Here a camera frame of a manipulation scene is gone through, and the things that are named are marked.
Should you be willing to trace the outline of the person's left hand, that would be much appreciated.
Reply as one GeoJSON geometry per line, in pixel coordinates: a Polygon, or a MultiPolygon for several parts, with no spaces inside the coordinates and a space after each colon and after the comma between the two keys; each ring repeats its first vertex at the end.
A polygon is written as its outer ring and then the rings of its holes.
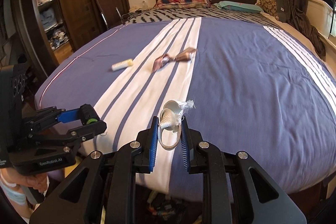
{"type": "Polygon", "coordinates": [[[40,193],[48,189],[48,178],[46,173],[36,174],[32,176],[24,176],[13,168],[2,168],[1,176],[10,185],[22,185],[38,190],[40,193]]]}

